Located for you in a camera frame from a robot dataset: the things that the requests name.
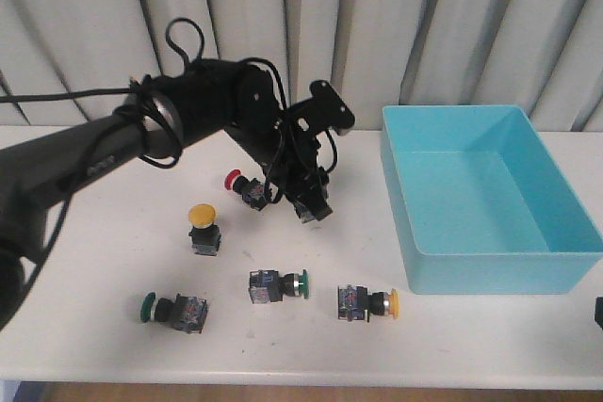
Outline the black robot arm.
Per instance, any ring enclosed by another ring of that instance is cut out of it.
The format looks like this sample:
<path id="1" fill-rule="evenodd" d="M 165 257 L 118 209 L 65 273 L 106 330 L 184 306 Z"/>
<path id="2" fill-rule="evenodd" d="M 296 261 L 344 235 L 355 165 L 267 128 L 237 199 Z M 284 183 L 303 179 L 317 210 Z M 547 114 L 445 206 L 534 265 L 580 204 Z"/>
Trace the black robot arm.
<path id="1" fill-rule="evenodd" d="M 197 58 L 176 77 L 146 77 L 123 90 L 125 102 L 102 119 L 1 152 L 1 320 L 16 314 L 44 266 L 57 230 L 49 210 L 132 159 L 162 169 L 186 147 L 224 131 L 262 169 L 302 221 L 331 213 L 329 172 L 318 136 L 344 134 L 354 115 L 330 83 L 314 81 L 307 100 L 286 105 L 280 77 L 265 59 Z"/>

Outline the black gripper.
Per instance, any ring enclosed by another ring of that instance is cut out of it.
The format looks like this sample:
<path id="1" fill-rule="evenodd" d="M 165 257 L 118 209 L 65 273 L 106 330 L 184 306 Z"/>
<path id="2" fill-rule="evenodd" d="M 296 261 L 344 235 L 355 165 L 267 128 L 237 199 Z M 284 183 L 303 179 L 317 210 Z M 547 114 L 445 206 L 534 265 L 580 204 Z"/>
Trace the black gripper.
<path id="1" fill-rule="evenodd" d="M 273 199 L 285 197 L 297 214 L 304 214 L 307 208 L 314 220 L 325 219 L 333 212 L 327 202 L 327 186 L 329 176 L 337 166 L 337 147 L 330 129 L 315 134 L 305 117 L 289 113 L 275 125 L 275 129 L 279 143 L 275 155 L 264 168 L 265 182 L 276 189 Z M 332 152 L 332 161 L 327 168 L 318 163 L 321 144 L 317 135 L 322 133 L 326 135 Z"/>
<path id="2" fill-rule="evenodd" d="M 595 300 L 594 320 L 599 327 L 603 327 L 603 297 L 597 297 Z"/>

